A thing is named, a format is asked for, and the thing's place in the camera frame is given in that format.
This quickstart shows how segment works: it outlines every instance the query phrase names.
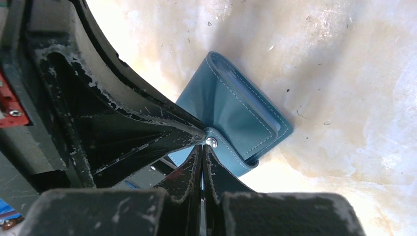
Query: stained floor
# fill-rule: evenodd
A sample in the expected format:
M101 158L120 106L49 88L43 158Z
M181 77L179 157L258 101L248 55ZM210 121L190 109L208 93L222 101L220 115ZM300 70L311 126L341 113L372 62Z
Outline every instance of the stained floor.
M122 60L175 101L208 51L292 122L241 180L336 192L368 235L417 235L417 1L89 0Z

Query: red plastic bracket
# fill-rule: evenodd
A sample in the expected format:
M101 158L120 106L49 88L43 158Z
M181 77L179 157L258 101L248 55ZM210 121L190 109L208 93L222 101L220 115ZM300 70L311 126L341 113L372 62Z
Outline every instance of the red plastic bracket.
M10 89L6 79L0 73L0 128L29 123L29 118Z

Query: silver snap button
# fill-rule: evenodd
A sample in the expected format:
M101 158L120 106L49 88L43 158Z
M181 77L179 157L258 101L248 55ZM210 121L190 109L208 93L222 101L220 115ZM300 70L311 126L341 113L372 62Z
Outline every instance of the silver snap button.
M206 144L210 145L212 148L216 148L217 147L217 140L213 137L208 137L206 139Z

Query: metal screw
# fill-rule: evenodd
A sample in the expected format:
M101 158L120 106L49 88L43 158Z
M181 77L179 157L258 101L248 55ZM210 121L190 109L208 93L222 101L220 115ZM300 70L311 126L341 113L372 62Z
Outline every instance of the metal screw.
M206 144L210 145L212 148L216 148L217 147L217 140L213 137L208 137L206 139Z
M9 115L11 115L11 116L13 116L13 117L21 117L21 116L22 116L22 113L21 113L21 112L19 112L19 111L17 111L17 110L11 110L11 111L9 112Z

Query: blue wallet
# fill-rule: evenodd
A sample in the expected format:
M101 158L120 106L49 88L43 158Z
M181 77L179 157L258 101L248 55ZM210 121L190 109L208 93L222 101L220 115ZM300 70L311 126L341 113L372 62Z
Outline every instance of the blue wallet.
M224 56L209 52L176 102L202 121L206 141L223 166L241 176L293 128ZM192 147L168 156L181 165Z

